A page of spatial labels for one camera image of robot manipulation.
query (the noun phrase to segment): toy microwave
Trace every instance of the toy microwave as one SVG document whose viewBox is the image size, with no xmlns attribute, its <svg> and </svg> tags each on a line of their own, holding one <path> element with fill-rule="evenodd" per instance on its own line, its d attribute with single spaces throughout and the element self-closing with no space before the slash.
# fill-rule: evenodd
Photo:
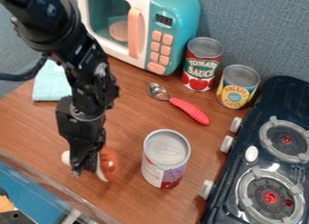
<svg viewBox="0 0 309 224">
<path fill-rule="evenodd" d="M 196 35 L 198 0 L 78 0 L 82 22 L 104 51 L 160 75 L 176 70 Z"/>
</svg>

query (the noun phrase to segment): microwave handle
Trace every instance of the microwave handle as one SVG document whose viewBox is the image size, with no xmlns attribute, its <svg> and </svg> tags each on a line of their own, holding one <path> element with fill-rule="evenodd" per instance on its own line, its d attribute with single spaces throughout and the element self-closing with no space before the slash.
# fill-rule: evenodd
<svg viewBox="0 0 309 224">
<path fill-rule="evenodd" d="M 129 56 L 138 59 L 145 39 L 145 24 L 141 11 L 132 7 L 128 13 L 127 38 Z"/>
</svg>

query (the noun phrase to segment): blue cloth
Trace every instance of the blue cloth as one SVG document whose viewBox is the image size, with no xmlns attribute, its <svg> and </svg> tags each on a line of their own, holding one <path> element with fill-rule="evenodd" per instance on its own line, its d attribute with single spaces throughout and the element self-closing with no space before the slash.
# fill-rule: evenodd
<svg viewBox="0 0 309 224">
<path fill-rule="evenodd" d="M 46 61 L 35 78 L 33 86 L 34 101 L 58 101 L 71 95 L 70 85 L 63 67 L 54 61 Z"/>
</svg>

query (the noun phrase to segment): white object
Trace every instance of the white object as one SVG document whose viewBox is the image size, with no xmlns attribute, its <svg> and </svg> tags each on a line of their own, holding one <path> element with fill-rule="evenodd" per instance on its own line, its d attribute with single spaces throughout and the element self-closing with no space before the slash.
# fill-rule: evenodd
<svg viewBox="0 0 309 224">
<path fill-rule="evenodd" d="M 230 150 L 230 147 L 233 143 L 233 140 L 234 140 L 234 137 L 231 137 L 230 135 L 226 135 L 224 137 L 224 140 L 222 142 L 222 145 L 221 145 L 221 148 L 220 150 L 223 152 L 223 153 L 228 153 L 229 150 Z"/>
<path fill-rule="evenodd" d="M 230 132 L 236 134 L 239 131 L 240 125 L 242 122 L 242 118 L 240 117 L 234 117 L 233 122 L 230 125 Z"/>
<path fill-rule="evenodd" d="M 64 164 L 70 166 L 70 151 L 69 150 L 62 153 L 61 161 Z"/>
<path fill-rule="evenodd" d="M 73 224 L 79 218 L 80 214 L 81 214 L 80 211 L 75 210 L 75 209 L 72 210 L 67 216 L 67 218 L 65 218 L 65 220 L 61 224 Z"/>
<path fill-rule="evenodd" d="M 258 158 L 258 149 L 252 145 L 245 152 L 245 159 L 248 163 L 253 163 Z"/>
<path fill-rule="evenodd" d="M 101 161 L 99 159 L 99 154 L 98 154 L 98 162 L 97 162 L 97 170 L 96 170 L 96 175 L 99 177 L 100 180 L 103 182 L 108 182 L 108 179 L 105 177 L 104 173 L 101 170 Z"/>
<path fill-rule="evenodd" d="M 210 196 L 211 189 L 213 186 L 213 181 L 205 180 L 204 184 L 201 187 L 200 196 L 203 197 L 203 199 L 207 200 Z"/>
</svg>

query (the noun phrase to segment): can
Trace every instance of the can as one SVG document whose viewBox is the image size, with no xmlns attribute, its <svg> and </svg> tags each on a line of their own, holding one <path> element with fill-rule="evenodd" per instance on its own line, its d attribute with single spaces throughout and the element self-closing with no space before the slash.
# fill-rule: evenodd
<svg viewBox="0 0 309 224">
<path fill-rule="evenodd" d="M 144 141 L 142 174 L 154 187 L 175 187 L 184 175 L 191 154 L 189 141 L 171 129 L 159 129 Z"/>
<path fill-rule="evenodd" d="M 206 91 L 212 88 L 217 69 L 222 60 L 221 44 L 208 37 L 190 40 L 187 45 L 182 81 L 193 91 Z"/>
<path fill-rule="evenodd" d="M 254 97 L 261 81 L 258 73 L 244 65 L 229 65 L 223 70 L 217 99 L 225 107 L 242 109 Z"/>
</svg>

